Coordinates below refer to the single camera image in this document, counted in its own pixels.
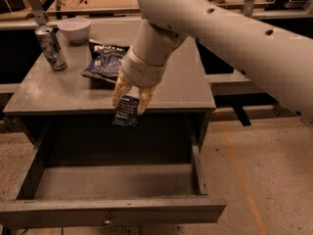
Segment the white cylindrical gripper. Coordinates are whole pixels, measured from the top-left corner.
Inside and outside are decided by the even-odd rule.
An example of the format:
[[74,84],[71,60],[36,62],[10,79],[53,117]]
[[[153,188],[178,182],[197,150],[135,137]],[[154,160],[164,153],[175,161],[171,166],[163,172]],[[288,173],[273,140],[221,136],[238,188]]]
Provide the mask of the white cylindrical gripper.
[[142,61],[130,47],[121,61],[119,76],[112,94],[112,105],[117,108],[120,99],[132,89],[132,86],[136,86],[140,88],[137,115],[142,115],[153,98],[156,90],[154,86],[160,84],[164,72],[165,65],[156,66]]

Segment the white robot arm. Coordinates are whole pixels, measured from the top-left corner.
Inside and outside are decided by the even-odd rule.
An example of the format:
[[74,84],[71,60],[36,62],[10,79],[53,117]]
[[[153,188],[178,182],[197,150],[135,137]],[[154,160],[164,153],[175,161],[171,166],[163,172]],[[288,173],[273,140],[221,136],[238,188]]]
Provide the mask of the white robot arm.
[[313,40],[207,0],[138,0],[140,28],[121,62],[112,104],[139,89],[142,114],[171,54],[187,37],[246,76],[292,112],[313,119]]

